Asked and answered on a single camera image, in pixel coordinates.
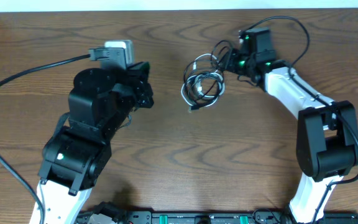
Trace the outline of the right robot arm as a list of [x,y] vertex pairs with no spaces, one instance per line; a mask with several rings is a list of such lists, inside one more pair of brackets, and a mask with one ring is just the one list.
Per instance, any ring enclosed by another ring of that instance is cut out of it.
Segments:
[[296,159],[302,176],[282,222],[317,223],[335,186],[358,180],[354,105],[322,95],[292,65],[277,59],[268,28],[240,31],[239,43],[225,68],[250,78],[298,121]]

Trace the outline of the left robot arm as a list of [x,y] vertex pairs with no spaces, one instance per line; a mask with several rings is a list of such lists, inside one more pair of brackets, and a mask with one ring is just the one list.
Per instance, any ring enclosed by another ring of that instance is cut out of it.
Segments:
[[150,65],[89,68],[79,72],[69,111],[44,146],[31,223],[73,223],[112,155],[111,139],[130,115],[154,104]]

